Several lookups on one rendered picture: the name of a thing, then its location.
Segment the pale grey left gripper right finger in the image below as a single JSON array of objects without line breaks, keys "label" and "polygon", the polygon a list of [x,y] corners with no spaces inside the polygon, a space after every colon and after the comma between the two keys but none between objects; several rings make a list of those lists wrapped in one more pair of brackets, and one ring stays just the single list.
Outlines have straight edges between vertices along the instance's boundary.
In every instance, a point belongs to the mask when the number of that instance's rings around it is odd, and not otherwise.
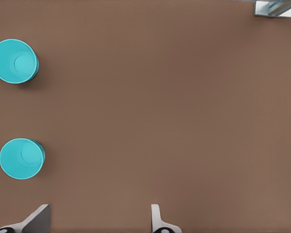
[{"label": "pale grey left gripper right finger", "polygon": [[152,233],[182,233],[180,227],[166,223],[161,219],[158,204],[151,204],[151,231]]}]

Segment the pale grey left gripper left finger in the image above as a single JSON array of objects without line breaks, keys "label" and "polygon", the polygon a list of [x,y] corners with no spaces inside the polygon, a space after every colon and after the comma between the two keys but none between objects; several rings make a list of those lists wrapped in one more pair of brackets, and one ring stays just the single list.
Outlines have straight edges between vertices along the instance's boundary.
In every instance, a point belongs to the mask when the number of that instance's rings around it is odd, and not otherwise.
[{"label": "pale grey left gripper left finger", "polygon": [[0,228],[0,233],[49,233],[51,205],[42,204],[22,222]]}]

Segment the turquoise cup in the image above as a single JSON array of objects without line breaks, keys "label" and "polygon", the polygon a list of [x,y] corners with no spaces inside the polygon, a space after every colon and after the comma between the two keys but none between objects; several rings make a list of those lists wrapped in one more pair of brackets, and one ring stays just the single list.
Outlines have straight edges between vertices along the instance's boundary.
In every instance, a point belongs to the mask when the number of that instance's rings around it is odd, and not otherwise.
[{"label": "turquoise cup", "polygon": [[30,45],[18,39],[0,41],[0,79],[12,84],[25,83],[36,76],[39,60]]},{"label": "turquoise cup", "polygon": [[8,141],[0,150],[0,167],[10,177],[25,180],[37,175],[45,161],[43,146],[28,138]]}]

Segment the silver frame post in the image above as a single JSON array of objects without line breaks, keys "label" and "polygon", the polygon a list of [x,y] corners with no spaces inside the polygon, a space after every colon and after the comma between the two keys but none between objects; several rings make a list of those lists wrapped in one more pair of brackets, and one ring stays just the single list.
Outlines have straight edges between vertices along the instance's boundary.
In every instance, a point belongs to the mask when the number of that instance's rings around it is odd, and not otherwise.
[{"label": "silver frame post", "polygon": [[254,2],[254,16],[291,18],[291,0],[257,0]]}]

